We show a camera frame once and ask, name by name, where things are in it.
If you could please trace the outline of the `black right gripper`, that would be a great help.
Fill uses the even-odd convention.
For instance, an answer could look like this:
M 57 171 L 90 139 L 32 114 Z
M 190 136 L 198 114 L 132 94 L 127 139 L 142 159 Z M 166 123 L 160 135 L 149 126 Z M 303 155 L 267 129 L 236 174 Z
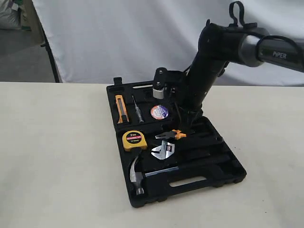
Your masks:
M 183 133 L 188 134 L 193 124 L 203 116 L 202 102 L 216 78 L 225 72 L 228 64 L 227 60 L 211 57 L 194 58 L 180 85 L 180 107 L 175 105 L 179 117 L 178 129 Z

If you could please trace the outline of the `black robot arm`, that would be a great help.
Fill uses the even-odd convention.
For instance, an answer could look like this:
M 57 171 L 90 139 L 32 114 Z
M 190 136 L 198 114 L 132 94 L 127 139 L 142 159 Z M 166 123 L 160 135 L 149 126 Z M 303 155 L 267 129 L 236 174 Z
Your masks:
M 202 102 L 229 63 L 258 67 L 264 62 L 304 71 L 304 41 L 270 35 L 264 28 L 220 26 L 207 22 L 198 40 L 198 51 L 181 85 L 179 129 L 188 131 L 202 116 Z

